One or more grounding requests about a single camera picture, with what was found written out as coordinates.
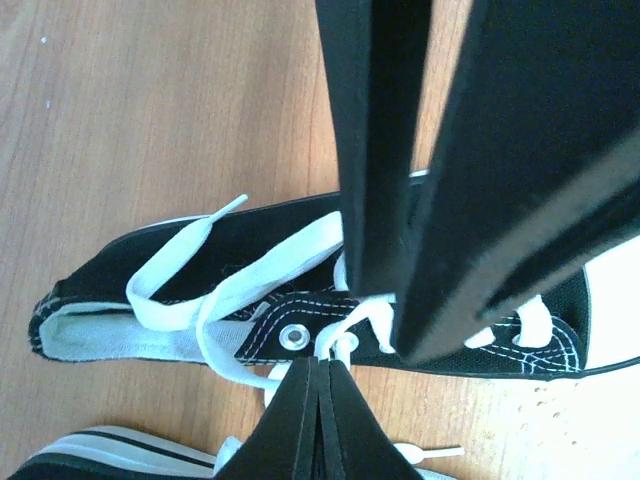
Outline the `white shoelace of sneaker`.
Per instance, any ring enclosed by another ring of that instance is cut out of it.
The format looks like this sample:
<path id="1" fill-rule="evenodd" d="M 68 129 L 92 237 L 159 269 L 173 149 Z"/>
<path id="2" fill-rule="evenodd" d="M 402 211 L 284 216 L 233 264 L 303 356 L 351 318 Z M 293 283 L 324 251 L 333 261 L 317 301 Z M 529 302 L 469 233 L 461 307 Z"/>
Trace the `white shoelace of sneaker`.
<path id="1" fill-rule="evenodd" d="M 234 436 L 229 436 L 225 439 L 215 458 L 213 467 L 213 477 L 215 479 L 219 477 L 219 471 L 232 459 L 242 446 L 243 443 Z M 465 454 L 465 449 L 461 446 L 425 450 L 415 444 L 396 442 L 394 443 L 394 447 L 410 464 L 414 466 L 416 472 L 419 473 L 423 479 L 432 480 L 451 479 L 451 476 L 419 468 L 419 463 L 427 459 L 454 457 Z"/>
<path id="2" fill-rule="evenodd" d="M 173 305 L 151 299 L 201 249 L 213 224 L 247 199 L 247 195 L 243 194 L 216 213 L 180 230 L 132 275 L 126 284 L 125 294 L 135 317 L 145 328 L 181 331 L 194 326 L 196 342 L 205 363 L 219 376 L 261 388 L 265 394 L 268 390 L 275 393 L 279 387 L 278 380 L 251 373 L 205 332 L 205 326 L 260 300 L 338 250 L 343 244 L 339 211 L 315 220 L 286 238 L 249 266 L 224 279 L 211 293 Z M 356 308 L 344 320 L 325 327 L 316 337 L 314 356 L 318 359 L 329 359 L 333 352 L 335 358 L 349 370 L 353 350 L 350 350 L 352 341 L 347 331 L 363 320 L 369 320 L 379 350 L 385 354 L 396 353 L 391 346 L 395 294 L 362 297 L 357 301 Z M 513 339 L 514 344 L 525 348 L 547 346 L 552 340 L 553 321 L 541 296 L 532 298 L 518 307 L 516 312 L 520 317 L 521 329 Z"/>

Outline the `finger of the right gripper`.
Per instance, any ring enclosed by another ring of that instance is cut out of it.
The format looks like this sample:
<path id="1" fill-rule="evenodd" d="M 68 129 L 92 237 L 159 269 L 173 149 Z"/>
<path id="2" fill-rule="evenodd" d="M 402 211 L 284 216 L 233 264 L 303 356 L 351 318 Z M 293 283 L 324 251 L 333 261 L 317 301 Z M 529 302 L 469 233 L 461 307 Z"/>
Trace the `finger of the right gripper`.
<path id="1" fill-rule="evenodd" d="M 406 276 L 409 173 L 432 4 L 316 4 L 335 132 L 347 285 L 390 294 Z"/>
<path id="2" fill-rule="evenodd" d="M 416 364 L 552 338 L 541 294 L 639 229 L 639 5 L 478 1 L 430 172 L 394 347 Z"/>

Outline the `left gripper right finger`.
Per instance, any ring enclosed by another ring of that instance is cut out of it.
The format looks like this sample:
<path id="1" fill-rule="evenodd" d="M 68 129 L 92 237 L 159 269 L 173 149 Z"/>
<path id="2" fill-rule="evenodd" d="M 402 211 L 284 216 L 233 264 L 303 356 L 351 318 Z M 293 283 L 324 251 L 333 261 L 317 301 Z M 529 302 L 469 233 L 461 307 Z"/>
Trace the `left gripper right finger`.
<path id="1" fill-rule="evenodd" d="M 319 363 L 317 477 L 419 479 L 382 430 L 344 363 Z"/>

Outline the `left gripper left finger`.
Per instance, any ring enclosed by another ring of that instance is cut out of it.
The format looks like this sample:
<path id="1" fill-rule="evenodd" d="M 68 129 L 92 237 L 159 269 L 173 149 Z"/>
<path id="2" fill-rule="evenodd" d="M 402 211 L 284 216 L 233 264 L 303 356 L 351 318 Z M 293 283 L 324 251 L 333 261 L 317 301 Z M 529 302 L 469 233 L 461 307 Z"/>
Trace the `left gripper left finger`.
<path id="1" fill-rule="evenodd" d="M 215 477 L 310 479 L 318 403 L 318 361 L 294 361 L 253 433 Z"/>

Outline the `black sneaker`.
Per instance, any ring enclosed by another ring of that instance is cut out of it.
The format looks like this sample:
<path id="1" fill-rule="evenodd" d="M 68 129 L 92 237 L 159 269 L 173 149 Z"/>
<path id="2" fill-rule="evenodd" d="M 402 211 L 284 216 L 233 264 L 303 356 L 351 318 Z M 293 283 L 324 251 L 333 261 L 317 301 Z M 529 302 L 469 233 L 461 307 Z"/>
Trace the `black sneaker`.
<path id="1" fill-rule="evenodd" d="M 67 434 L 29 457 L 12 479 L 212 479 L 209 453 L 131 428 L 102 425 Z"/>
<path id="2" fill-rule="evenodd" d="M 324 194 L 254 210 L 240 206 L 213 224 L 201 249 L 151 297 L 173 305 L 208 293 L 315 220 L 338 211 Z M 135 317 L 125 288 L 132 275 L 198 215 L 152 224 L 105 246 L 58 281 L 35 307 L 32 350 L 61 362 L 116 359 L 205 364 L 195 328 L 154 331 Z M 420 373 L 552 380 L 581 378 L 639 362 L 639 242 L 631 239 L 588 262 L 540 294 L 553 321 L 550 343 L 514 344 L 516 310 L 495 320 L 449 355 L 417 366 Z M 205 326 L 205 332 L 251 373 L 256 365 L 286 365 L 314 355 L 316 337 L 358 305 L 348 296 L 342 246 L 322 263 L 260 300 Z M 397 353 L 385 354 L 369 320 L 347 331 L 351 363 L 404 370 Z"/>

